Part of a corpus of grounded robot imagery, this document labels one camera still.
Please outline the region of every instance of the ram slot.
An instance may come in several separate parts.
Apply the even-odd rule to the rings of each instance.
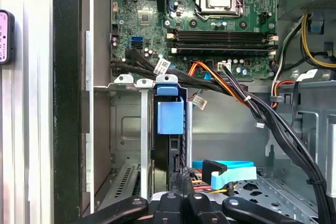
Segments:
[[[275,52],[275,47],[269,45],[194,45],[167,43],[167,47],[171,48],[172,54],[179,55],[212,55],[212,56],[269,56]]]
[[[271,36],[265,33],[231,31],[182,31],[168,30],[168,39],[178,42],[221,42],[240,44],[267,44]]]

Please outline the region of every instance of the blue sata port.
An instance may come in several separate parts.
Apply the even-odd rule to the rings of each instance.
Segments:
[[[143,37],[142,36],[132,36],[131,42],[135,42],[135,43],[142,42],[143,43]]]
[[[142,36],[132,36],[131,37],[131,48],[142,49],[143,48],[143,37]]]

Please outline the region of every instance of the green circuit board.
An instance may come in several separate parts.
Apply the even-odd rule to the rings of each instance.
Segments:
[[[178,2],[178,8],[172,10],[172,4]],[[169,0],[166,12],[158,12],[156,0],[112,0],[111,3],[111,23],[118,26],[118,47],[112,47],[112,55],[118,59],[124,58],[125,50],[130,48],[130,40],[132,36],[143,36],[144,48],[153,51],[153,54],[147,59],[152,63],[156,63],[162,54],[176,68],[188,72],[193,61],[201,60],[203,62],[211,60],[214,64],[221,61],[232,61],[232,73],[238,78],[249,79],[265,79],[270,78],[270,58],[268,56],[186,56],[171,54],[171,49],[167,48],[167,25],[165,21],[169,21],[169,27],[180,30],[226,30],[226,31],[246,31],[246,32],[265,32],[275,33],[276,31],[276,0],[244,0],[244,14],[240,17],[222,17],[209,18],[202,21],[195,16],[196,9],[195,0]],[[260,14],[268,13],[265,24],[260,24]],[[196,27],[191,27],[191,20],[197,21]],[[226,22],[226,26],[217,27],[218,22]],[[204,72],[198,69],[196,76],[201,78]]]

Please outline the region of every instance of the motherboard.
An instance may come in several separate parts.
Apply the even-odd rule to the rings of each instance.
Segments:
[[[136,48],[188,72],[195,61],[230,68],[238,79],[267,79],[277,49],[276,0],[112,0],[112,57]],[[118,75],[121,70],[112,70]],[[199,68],[196,77],[204,77]]]

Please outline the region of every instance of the cable tie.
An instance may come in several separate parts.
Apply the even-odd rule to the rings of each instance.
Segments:
[[[244,102],[246,102],[248,100],[251,100],[251,97],[249,95],[244,99]]]
[[[311,179],[307,180],[307,184],[308,185],[325,185],[326,183],[327,183],[327,181],[325,179],[323,179],[323,180],[316,180],[316,181],[313,181]]]

